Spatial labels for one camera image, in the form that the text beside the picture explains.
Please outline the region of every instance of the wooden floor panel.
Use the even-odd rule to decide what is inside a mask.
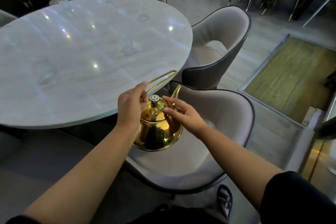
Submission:
[[[333,92],[323,84],[335,64],[335,51],[289,37],[245,92],[301,123],[310,106],[327,110]]]

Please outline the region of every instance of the teapot lid knob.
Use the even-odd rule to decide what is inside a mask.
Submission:
[[[156,104],[159,100],[160,100],[160,97],[158,95],[151,95],[149,97],[149,100],[153,103],[153,104]]]

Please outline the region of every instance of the marble tabletop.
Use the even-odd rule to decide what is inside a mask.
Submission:
[[[112,115],[122,92],[179,71],[189,56],[191,26],[170,5],[67,3],[0,28],[0,124],[60,128]]]

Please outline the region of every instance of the kettle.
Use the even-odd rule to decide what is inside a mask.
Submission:
[[[148,82],[148,84],[150,84],[170,73],[173,74],[161,82],[155,84],[146,92],[146,95],[148,95],[149,92],[151,92],[158,85],[175,76],[177,71],[169,71],[168,73],[165,73]],[[178,98],[180,89],[181,86],[179,85],[171,97]],[[181,136],[183,126],[173,119],[173,117],[163,112],[165,107],[169,107],[177,111],[175,104],[167,102],[158,95],[154,94],[149,97],[148,103],[146,104],[144,111],[141,113],[141,131],[133,143],[135,147],[145,151],[160,151],[167,149],[176,143],[176,141]]]

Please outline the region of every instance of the black shirt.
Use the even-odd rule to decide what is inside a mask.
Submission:
[[[275,175],[267,184],[260,207],[262,224],[336,223],[336,205],[312,184],[295,172]],[[216,218],[197,208],[172,207],[170,211],[153,212],[131,222],[160,224],[219,224]],[[17,216],[7,224],[40,224]]]

